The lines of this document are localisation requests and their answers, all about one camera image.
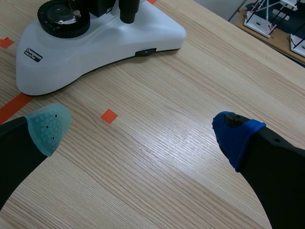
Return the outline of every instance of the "wood grain surface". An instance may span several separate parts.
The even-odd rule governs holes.
[[[0,106],[15,97],[19,37],[44,0],[0,0]],[[220,111],[305,139],[304,69],[192,0],[156,7],[187,30],[183,48],[119,62],[34,98],[13,118],[66,105],[71,128],[13,193],[2,229],[270,229],[255,193],[221,153]],[[111,109],[111,124],[100,116]]]

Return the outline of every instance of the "black ring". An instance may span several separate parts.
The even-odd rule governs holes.
[[[38,10],[37,17],[43,30],[48,34],[59,38],[74,38],[83,35],[90,27],[90,14],[88,11],[81,9],[81,17],[73,24],[60,25],[51,21],[46,12],[56,4],[64,4],[69,7],[69,2],[66,0],[51,0],[44,3]]]

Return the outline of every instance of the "light blue silicone fingertip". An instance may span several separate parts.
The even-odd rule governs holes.
[[[51,156],[69,129],[71,113],[68,108],[50,104],[24,117],[34,144],[45,156]]]

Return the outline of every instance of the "brand label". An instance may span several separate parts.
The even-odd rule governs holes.
[[[39,62],[42,60],[42,56],[40,56],[38,53],[34,52],[32,49],[28,48],[24,54],[26,54],[28,57],[33,59],[36,62]]]

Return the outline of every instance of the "orange tape strip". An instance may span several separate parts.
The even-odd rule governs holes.
[[[2,108],[0,108],[0,125],[23,108],[33,97],[20,93]]]
[[[3,49],[7,49],[12,44],[14,44],[14,42],[8,37],[5,39],[0,39],[0,47],[2,47]]]
[[[149,3],[154,4],[157,0],[147,0]]]
[[[118,115],[113,112],[112,110],[108,109],[102,116],[101,119],[104,120],[106,123],[111,124]]]

